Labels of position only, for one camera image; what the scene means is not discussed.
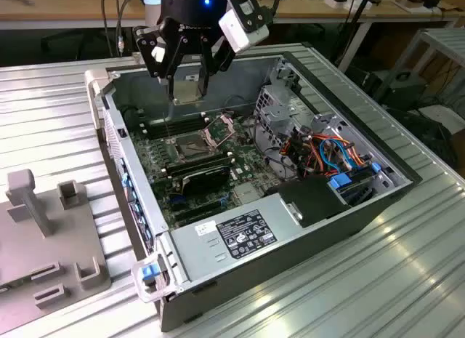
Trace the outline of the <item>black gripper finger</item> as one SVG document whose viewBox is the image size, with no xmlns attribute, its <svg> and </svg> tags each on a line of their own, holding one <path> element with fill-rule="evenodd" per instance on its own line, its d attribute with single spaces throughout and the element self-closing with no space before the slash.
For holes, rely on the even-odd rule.
<svg viewBox="0 0 465 338">
<path fill-rule="evenodd" d="M 198 91 L 205 96 L 210 77 L 218 71 L 225 72 L 230 67 L 235 52 L 219 27 L 200 27 L 198 33 L 201 51 Z"/>
<path fill-rule="evenodd" d="M 170 100 L 174 99 L 174 75 L 184 56 L 184 36 L 174 26 L 163 23 L 161 29 L 136 26 L 133 36 L 145 66 L 152 78 L 165 81 Z"/>
</svg>

